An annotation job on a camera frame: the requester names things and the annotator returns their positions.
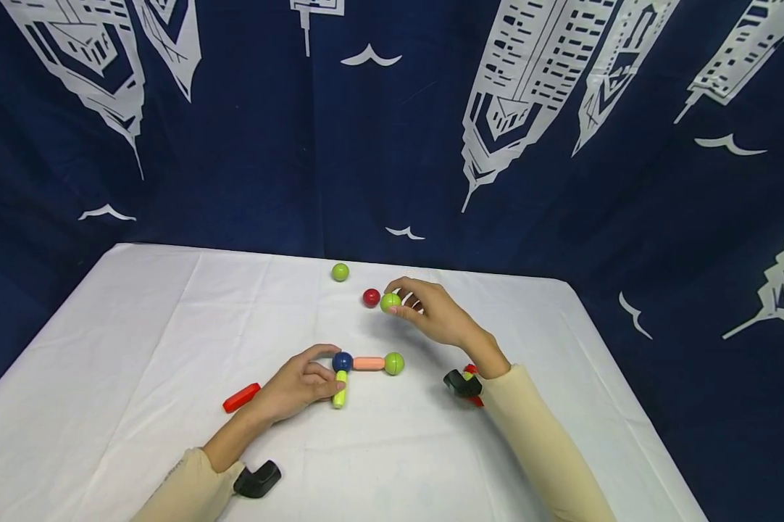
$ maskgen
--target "navy blue curtain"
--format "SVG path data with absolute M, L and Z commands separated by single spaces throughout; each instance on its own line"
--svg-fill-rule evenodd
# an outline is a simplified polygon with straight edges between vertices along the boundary
M 784 0 L 98 4 L 0 0 L 0 377 L 117 241 L 557 277 L 784 520 Z

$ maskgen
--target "green ball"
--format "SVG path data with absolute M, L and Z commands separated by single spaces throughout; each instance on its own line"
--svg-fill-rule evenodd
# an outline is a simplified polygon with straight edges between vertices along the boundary
M 349 276 L 348 266 L 346 266 L 345 263 L 337 263 L 335 267 L 331 269 L 331 276 L 335 281 L 345 281 Z
M 386 373 L 390 375 L 398 375 L 404 370 L 404 356 L 398 352 L 387 353 L 385 357 Z
M 380 298 L 380 309 L 383 312 L 386 312 L 390 307 L 399 307 L 401 306 L 401 297 L 398 297 L 398 294 L 384 294 L 383 297 Z

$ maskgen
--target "hand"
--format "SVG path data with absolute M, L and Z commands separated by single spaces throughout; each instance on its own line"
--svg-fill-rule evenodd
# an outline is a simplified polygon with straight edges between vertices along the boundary
M 339 351 L 332 344 L 315 344 L 294 355 L 242 409 L 249 407 L 267 422 L 277 423 L 293 417 L 312 402 L 330 399 L 345 388 L 345 383 L 335 380 L 335 373 L 314 359 Z
M 401 277 L 384 292 L 393 290 L 398 291 L 402 304 L 388 313 L 407 319 L 433 341 L 462 348 L 483 378 L 498 378 L 511 370 L 495 337 L 476 324 L 442 285 Z
M 471 342 L 490 335 L 453 301 L 442 285 L 401 277 L 388 284 L 385 293 L 393 290 L 398 291 L 403 304 L 391 307 L 388 313 L 407 319 L 433 341 L 467 351 Z

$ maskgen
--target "blue ball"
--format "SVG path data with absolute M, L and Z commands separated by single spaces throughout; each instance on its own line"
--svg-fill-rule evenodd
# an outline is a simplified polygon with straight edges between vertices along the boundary
M 354 359 L 348 352 L 335 353 L 335 357 L 331 359 L 331 367 L 335 372 L 351 372 L 351 365 Z

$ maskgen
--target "magnetic toy ball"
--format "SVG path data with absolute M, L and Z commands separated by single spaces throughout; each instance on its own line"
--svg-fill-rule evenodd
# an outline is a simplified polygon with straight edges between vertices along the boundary
M 354 362 L 351 354 L 348 352 L 335 353 L 335 357 L 331 359 L 331 367 L 335 372 L 351 372 L 351 366 Z
M 348 266 L 346 266 L 345 263 L 337 263 L 335 267 L 331 269 L 331 276 L 335 279 L 335 281 L 345 281 L 349 276 Z
M 377 307 L 380 302 L 380 292 L 374 288 L 366 290 L 363 292 L 363 302 L 366 303 L 366 306 L 369 308 Z
M 401 306 L 401 297 L 398 297 L 397 294 L 386 294 L 380 298 L 380 309 L 382 309 L 383 312 L 386 312 L 390 307 L 399 306 Z
M 398 375 L 404 370 L 404 357 L 398 352 L 387 353 L 385 357 L 386 373 L 390 375 Z

